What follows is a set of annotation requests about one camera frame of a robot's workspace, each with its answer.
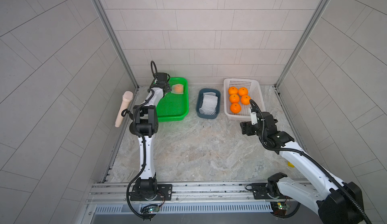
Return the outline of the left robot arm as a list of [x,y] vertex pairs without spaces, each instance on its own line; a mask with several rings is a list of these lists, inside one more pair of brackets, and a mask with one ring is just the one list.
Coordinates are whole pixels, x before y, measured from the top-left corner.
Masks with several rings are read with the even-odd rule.
[[157,179],[154,166],[153,140],[158,131],[159,121],[156,107],[164,96],[171,92],[170,75],[160,73],[156,63],[151,61],[153,81],[146,100],[134,107],[130,131],[136,135],[140,145],[140,171],[130,182],[134,184],[129,192],[130,200],[154,200],[157,196]]

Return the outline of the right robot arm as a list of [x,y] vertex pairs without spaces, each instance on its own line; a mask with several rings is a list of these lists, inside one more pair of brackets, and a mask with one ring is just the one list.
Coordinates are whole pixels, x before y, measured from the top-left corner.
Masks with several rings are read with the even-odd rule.
[[273,115],[263,112],[254,100],[250,100],[251,121],[240,124],[242,133],[258,136],[266,150],[274,151],[291,162],[313,188],[296,183],[284,173],[268,178],[267,191],[271,198],[280,195],[290,197],[314,211],[324,224],[358,224],[371,221],[364,211],[361,189],[353,182],[346,183],[329,172],[308,155],[300,145],[284,131],[276,127]]

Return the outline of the green plastic basket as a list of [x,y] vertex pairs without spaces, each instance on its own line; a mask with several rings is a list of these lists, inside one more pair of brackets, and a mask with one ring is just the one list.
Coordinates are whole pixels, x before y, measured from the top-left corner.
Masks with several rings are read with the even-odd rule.
[[185,78],[171,78],[171,86],[182,84],[183,94],[167,93],[156,107],[159,122],[183,120],[189,112],[188,81]]

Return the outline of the beige microphone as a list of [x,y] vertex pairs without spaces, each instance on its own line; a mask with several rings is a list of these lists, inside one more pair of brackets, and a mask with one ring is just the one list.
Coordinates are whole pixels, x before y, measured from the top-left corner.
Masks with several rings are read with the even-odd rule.
[[123,112],[125,113],[129,107],[129,104],[131,103],[132,99],[133,99],[133,92],[130,92],[130,91],[126,91],[123,96],[122,96],[122,103],[121,103],[121,106],[120,106],[120,109],[119,109],[119,112],[118,112],[118,115],[117,115],[117,118],[116,118],[116,121],[115,121],[115,127],[119,128],[123,122]]

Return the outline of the white plastic basket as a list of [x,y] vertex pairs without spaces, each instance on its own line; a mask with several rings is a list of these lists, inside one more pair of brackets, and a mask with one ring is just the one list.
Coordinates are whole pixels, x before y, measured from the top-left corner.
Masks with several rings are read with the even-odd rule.
[[250,105],[241,105],[241,111],[239,113],[231,112],[231,102],[229,101],[228,89],[230,87],[236,87],[240,89],[245,87],[248,89],[248,95],[257,103],[261,111],[266,111],[265,104],[263,100],[263,94],[260,88],[258,81],[250,79],[238,79],[238,78],[228,78],[224,82],[224,112],[229,120],[238,120],[238,121],[250,121]]

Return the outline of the dark blue plastic tub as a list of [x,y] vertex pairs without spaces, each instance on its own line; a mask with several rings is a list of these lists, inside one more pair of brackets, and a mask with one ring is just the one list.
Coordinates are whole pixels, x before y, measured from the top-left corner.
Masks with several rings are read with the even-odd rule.
[[196,113],[203,119],[216,119],[220,112],[221,93],[216,89],[204,88],[199,91]]

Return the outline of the right green circuit board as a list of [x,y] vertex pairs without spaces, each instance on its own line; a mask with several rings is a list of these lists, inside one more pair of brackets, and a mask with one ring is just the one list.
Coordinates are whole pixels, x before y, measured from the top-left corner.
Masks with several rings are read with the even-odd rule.
[[286,202],[271,202],[272,212],[274,216],[284,217],[287,215],[288,211],[291,208],[291,204]]

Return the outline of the green circuit board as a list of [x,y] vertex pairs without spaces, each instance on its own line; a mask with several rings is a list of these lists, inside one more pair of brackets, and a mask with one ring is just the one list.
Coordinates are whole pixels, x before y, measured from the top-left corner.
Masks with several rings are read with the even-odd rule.
[[274,216],[284,217],[287,215],[288,211],[291,208],[291,204],[286,202],[271,202],[272,212]]
[[150,215],[160,211],[161,206],[156,204],[150,204],[141,209],[141,214]]

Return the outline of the left green circuit board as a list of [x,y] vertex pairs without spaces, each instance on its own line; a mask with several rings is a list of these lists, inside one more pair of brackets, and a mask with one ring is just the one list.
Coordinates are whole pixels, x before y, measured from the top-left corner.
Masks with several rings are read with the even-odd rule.
[[141,214],[150,215],[160,211],[161,206],[156,204],[150,204],[141,209]]

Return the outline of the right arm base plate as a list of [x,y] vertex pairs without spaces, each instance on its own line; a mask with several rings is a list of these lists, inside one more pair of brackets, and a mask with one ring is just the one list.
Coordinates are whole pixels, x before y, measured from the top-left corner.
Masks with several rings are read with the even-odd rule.
[[269,193],[267,183],[251,183],[245,186],[245,190],[253,193],[254,199],[282,199],[285,200],[286,196],[282,194]]

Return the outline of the aluminium rail frame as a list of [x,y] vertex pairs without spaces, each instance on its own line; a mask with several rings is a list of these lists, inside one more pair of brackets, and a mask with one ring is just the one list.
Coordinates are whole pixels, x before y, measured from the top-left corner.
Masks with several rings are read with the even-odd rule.
[[[305,179],[296,179],[296,183],[308,188],[313,186]],[[78,224],[90,224],[98,215],[129,215],[133,212],[128,203],[138,213],[150,204],[160,205],[156,217],[167,214],[227,214],[227,213],[271,213],[271,202],[293,202],[287,197],[280,199],[254,199],[253,193],[245,190],[251,183],[265,181],[218,181],[218,182],[160,182],[172,185],[171,200],[130,201],[126,183],[94,184],[86,199],[83,213],[77,219]]]

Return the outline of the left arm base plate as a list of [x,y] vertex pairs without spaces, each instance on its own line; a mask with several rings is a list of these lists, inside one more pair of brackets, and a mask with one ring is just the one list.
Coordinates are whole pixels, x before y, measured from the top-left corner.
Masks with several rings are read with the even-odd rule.
[[129,192],[130,201],[164,201],[171,200],[172,185],[134,186]]

